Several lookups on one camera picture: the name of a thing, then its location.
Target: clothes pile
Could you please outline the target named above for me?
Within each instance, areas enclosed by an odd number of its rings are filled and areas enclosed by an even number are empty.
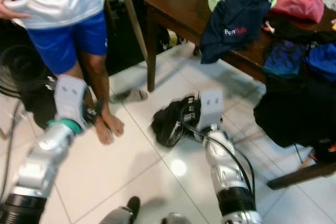
[[[214,63],[230,50],[244,49],[251,40],[260,39],[270,7],[270,0],[220,1],[202,34],[201,63]]]
[[[319,161],[336,160],[336,31],[307,31],[270,17],[274,42],[265,51],[267,92],[257,124],[278,145],[312,146]]]
[[[165,147],[173,147],[184,134],[189,134],[181,123],[181,113],[188,106],[194,104],[195,118],[188,121],[191,126],[196,126],[201,116],[201,101],[196,95],[190,95],[181,101],[173,101],[165,109],[154,114],[151,124],[158,143]]]

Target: floor tile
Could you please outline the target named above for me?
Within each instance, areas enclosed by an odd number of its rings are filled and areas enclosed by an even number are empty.
[[[207,223],[169,169],[159,161],[76,224],[99,223],[110,211],[126,205],[132,196],[141,199],[136,224],[158,224],[171,212],[185,215],[194,224]]]
[[[283,193],[283,190],[269,189],[266,182],[282,175],[282,172],[253,143],[247,143],[243,151],[255,169],[257,209],[263,215]],[[164,161],[207,221],[220,223],[221,214],[202,145],[192,140],[185,141],[165,156]]]
[[[156,142],[155,135],[150,128],[154,114],[167,107],[173,100],[181,100],[191,93],[195,88],[174,69],[165,70],[155,78],[156,88],[149,94],[148,99],[140,103],[126,103],[127,111],[132,115],[137,125],[141,128],[149,141],[164,156],[171,149],[165,148]],[[146,89],[146,84],[138,87]]]
[[[298,186],[336,223],[336,175],[315,178]]]
[[[70,224],[56,186],[52,189],[42,215],[41,224]]]
[[[88,130],[76,139],[56,180],[71,222],[160,159],[123,106],[110,110],[124,122],[124,135],[104,146],[95,130]]]
[[[29,122],[33,128],[34,134],[36,136],[40,136],[44,133],[44,130],[42,128],[40,128],[34,121],[34,115],[31,112],[27,113],[27,117],[29,119]]]
[[[222,89],[224,111],[256,87],[252,77],[222,60],[202,65],[200,58],[193,56],[193,48],[191,43],[182,44],[165,57],[196,89]]]
[[[233,142],[237,142],[245,137],[245,135],[226,117],[223,116],[221,129],[226,131]]]
[[[291,186],[264,217],[265,224],[334,224],[297,186]]]
[[[273,142],[268,136],[264,135],[252,140],[284,173],[296,171],[300,165],[300,158],[292,145],[282,148]],[[308,156],[311,148],[304,148],[297,145],[302,160]]]
[[[255,122],[253,109],[260,101],[264,91],[262,86],[258,86],[251,94],[241,98],[235,106],[225,113],[225,116],[246,136],[262,131]]]
[[[0,94],[0,127],[7,135],[12,125],[12,114],[17,101],[17,99]],[[22,104],[18,110],[17,120],[12,149],[15,149],[25,143],[32,142],[35,138],[34,131]],[[6,153],[8,142],[9,139],[5,141],[0,139],[0,156]]]
[[[26,143],[21,145],[20,147],[14,149],[11,152],[11,159],[9,161],[9,173],[8,173],[8,179],[7,179],[7,186],[5,190],[5,195],[8,194],[10,191],[12,185],[13,185],[13,179],[15,174],[17,173],[17,169],[19,168],[21,162],[24,160],[24,158],[27,155],[27,152],[30,150],[32,144],[31,143]],[[1,176],[1,181],[3,178],[3,172],[5,169],[5,162],[6,162],[6,156],[3,155],[0,157],[0,176]]]
[[[156,59],[156,74],[168,69],[172,69],[172,65],[161,55]],[[144,86],[147,91],[147,66],[143,61],[133,67],[125,69],[117,74],[109,77],[110,88],[114,93],[123,92],[127,89],[135,89]]]

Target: blue cloth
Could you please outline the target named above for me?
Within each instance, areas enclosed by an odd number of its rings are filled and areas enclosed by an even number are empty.
[[[105,56],[107,32],[104,13],[71,26],[27,30],[46,66],[54,74],[69,71],[76,63],[76,49]]]
[[[312,48],[306,63],[315,73],[336,82],[336,46],[333,43]]]
[[[269,0],[220,1],[202,34],[201,63],[214,63],[226,52],[246,48],[251,40],[259,39],[270,6]]]
[[[305,45],[297,45],[288,40],[281,40],[268,51],[262,70],[273,77],[294,78],[299,74],[305,54]]]

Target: person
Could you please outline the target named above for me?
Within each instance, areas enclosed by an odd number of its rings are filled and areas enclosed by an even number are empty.
[[[0,18],[23,26],[46,66],[56,75],[82,78],[79,60],[97,99],[104,99],[95,128],[102,144],[123,134],[124,124],[109,110],[109,79],[105,68],[107,31],[103,14],[105,0],[11,0],[24,3],[20,11],[0,0]],[[89,105],[93,107],[91,94]]]

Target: wire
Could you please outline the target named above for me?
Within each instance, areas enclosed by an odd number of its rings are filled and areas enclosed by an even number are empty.
[[[4,175],[3,175],[3,181],[1,185],[1,195],[0,195],[0,202],[2,202],[2,199],[5,194],[6,190],[6,185],[7,185],[7,179],[8,179],[8,170],[9,170],[9,161],[11,160],[10,154],[12,152],[12,143],[13,143],[13,138],[14,138],[14,129],[16,126],[16,115],[19,109],[19,106],[21,104],[21,100],[17,101],[15,105],[15,109],[13,112],[13,119],[12,119],[12,124],[10,127],[10,132],[9,132],[9,141],[8,141],[8,146],[7,146],[7,153],[6,153],[6,163],[5,163],[5,170],[4,170]]]
[[[56,82],[53,81],[36,81],[35,83],[33,83],[33,85],[31,85],[28,89],[26,89],[22,94],[21,97],[23,97],[24,95],[27,95],[29,92],[32,91],[36,91],[37,89],[45,86],[45,85],[49,85],[51,88],[55,88]],[[18,112],[18,108],[21,104],[21,100],[17,101],[15,108],[14,108],[14,112],[13,112],[13,119],[12,119],[12,124],[9,130],[9,141],[8,141],[8,146],[7,146],[7,153],[6,153],[6,163],[5,163],[5,170],[4,170],[4,174],[3,174],[3,181],[2,181],[2,185],[1,185],[1,195],[0,195],[0,203],[2,202],[2,199],[4,197],[5,194],[5,190],[6,190],[6,186],[7,186],[7,180],[8,180],[8,170],[9,170],[9,162],[10,162],[10,156],[11,156],[11,152],[12,152],[12,144],[13,144],[13,138],[14,138],[14,129],[16,126],[16,117],[17,117],[17,112]]]
[[[243,157],[243,159],[245,159],[245,161],[246,161],[246,163],[248,165],[248,168],[251,171],[251,177],[252,177],[252,195],[253,195],[253,199],[255,201],[256,200],[256,183],[255,183],[255,175],[254,175],[254,170],[253,170],[252,164],[251,164],[250,160],[248,160],[248,158],[245,156],[245,154],[242,153],[239,149],[235,148],[235,151],[238,152]]]
[[[181,115],[180,115],[180,121],[182,122],[182,124],[190,131],[192,131],[193,133],[201,136],[201,137],[205,137],[207,139],[209,139],[210,141],[213,141],[215,142],[216,144],[220,145],[226,152],[227,154],[229,154],[229,156],[235,161],[235,163],[238,165],[239,169],[241,170],[242,174],[243,174],[243,177],[244,177],[244,180],[246,181],[246,184],[247,184],[247,187],[249,189],[249,191],[252,193],[252,196],[253,196],[253,199],[254,199],[254,202],[256,201],[256,197],[255,197],[255,180],[254,180],[254,171],[253,171],[253,168],[252,168],[252,165],[250,163],[250,161],[248,161],[247,157],[241,152],[238,150],[238,152],[240,153],[240,155],[242,155],[242,157],[247,161],[247,164],[249,166],[249,168],[251,169],[251,174],[252,174],[252,182],[253,182],[253,190],[251,189],[251,184],[250,184],[250,181],[248,179],[248,176],[243,168],[243,166],[241,165],[241,163],[239,162],[239,160],[234,156],[234,154],[232,154],[232,152],[226,147],[224,146],[220,141],[204,134],[203,132],[201,131],[198,131],[196,128],[190,126],[189,124],[187,124],[185,121],[184,121],[184,118],[183,118],[183,113],[186,109],[187,105],[182,109],[181,111]]]
[[[302,160],[302,157],[301,157],[301,155],[300,155],[300,153],[299,153],[298,147],[296,146],[296,144],[294,144],[294,146],[295,146],[295,149],[296,149],[296,153],[297,153],[298,156],[299,156],[300,162],[303,164],[303,160]]]

